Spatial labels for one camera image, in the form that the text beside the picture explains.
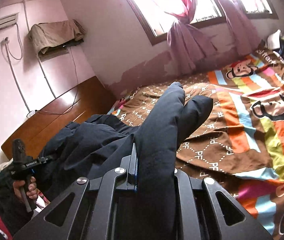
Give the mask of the beige cloth covered wall unit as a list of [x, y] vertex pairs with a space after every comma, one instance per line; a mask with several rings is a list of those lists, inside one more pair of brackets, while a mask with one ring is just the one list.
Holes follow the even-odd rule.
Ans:
[[36, 54], [46, 54], [50, 48], [64, 45], [70, 41], [79, 41], [86, 34], [86, 30], [76, 21], [38, 23], [31, 27], [28, 33]]

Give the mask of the pink left window curtain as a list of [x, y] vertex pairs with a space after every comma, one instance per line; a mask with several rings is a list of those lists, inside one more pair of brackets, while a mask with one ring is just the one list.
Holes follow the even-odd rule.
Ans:
[[165, 11], [176, 18], [167, 33], [167, 44], [181, 74], [195, 71], [196, 62], [216, 53], [211, 39], [191, 25], [196, 7], [197, 0], [173, 0]]

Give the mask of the dark framed window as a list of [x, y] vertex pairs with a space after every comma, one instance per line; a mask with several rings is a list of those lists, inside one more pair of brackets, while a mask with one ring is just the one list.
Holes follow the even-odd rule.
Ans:
[[[185, 13], [190, 24], [200, 29], [226, 22], [220, 0], [127, 0], [142, 25], [151, 45], [166, 40], [167, 32]], [[270, 0], [229, 0], [235, 3], [250, 20], [279, 17]]]

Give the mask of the pink right window curtain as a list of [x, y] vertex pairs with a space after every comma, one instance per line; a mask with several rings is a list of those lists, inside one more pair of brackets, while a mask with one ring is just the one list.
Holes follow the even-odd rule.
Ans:
[[225, 14], [226, 22], [233, 34], [239, 56], [244, 56], [258, 48], [261, 38], [257, 29], [245, 13], [231, 0], [217, 0]]

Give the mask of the brown wooden headboard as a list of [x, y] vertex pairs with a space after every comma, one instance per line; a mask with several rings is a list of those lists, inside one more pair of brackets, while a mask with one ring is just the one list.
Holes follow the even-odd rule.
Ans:
[[28, 118], [2, 144], [1, 149], [11, 159], [12, 142], [21, 139], [25, 143], [26, 154], [37, 157], [46, 143], [69, 122], [82, 123], [94, 114], [106, 114], [115, 101], [113, 93], [93, 76]]

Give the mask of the colourful cartoon bed cover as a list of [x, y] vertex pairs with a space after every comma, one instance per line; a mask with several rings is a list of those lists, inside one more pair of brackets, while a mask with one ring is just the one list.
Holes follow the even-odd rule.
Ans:
[[213, 110], [177, 149], [177, 168], [194, 178], [213, 177], [279, 239], [284, 235], [284, 59], [262, 48], [180, 83], [186, 100], [207, 96]]

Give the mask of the black padded winter jacket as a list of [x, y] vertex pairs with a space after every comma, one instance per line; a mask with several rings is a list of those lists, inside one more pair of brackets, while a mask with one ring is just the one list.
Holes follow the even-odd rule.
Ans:
[[213, 109], [213, 100], [196, 95], [186, 100], [182, 85], [172, 83], [140, 126], [128, 126], [114, 115], [93, 115], [71, 122], [40, 155], [56, 159], [39, 172], [38, 189], [54, 200], [79, 177], [95, 179], [120, 165], [136, 150], [137, 192], [124, 206], [124, 239], [173, 239], [176, 196], [176, 152]]

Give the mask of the pink window curtain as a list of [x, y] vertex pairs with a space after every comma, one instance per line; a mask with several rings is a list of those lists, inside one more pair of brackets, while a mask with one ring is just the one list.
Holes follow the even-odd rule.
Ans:
[[176, 18], [167, 33], [167, 44], [181, 74], [195, 71], [196, 62], [216, 53], [211, 39], [191, 25], [196, 7], [197, 0], [173, 0], [165, 11]]
[[261, 38], [257, 29], [245, 13], [231, 0], [217, 0], [225, 14], [226, 22], [233, 34], [239, 56], [244, 56], [258, 48]]

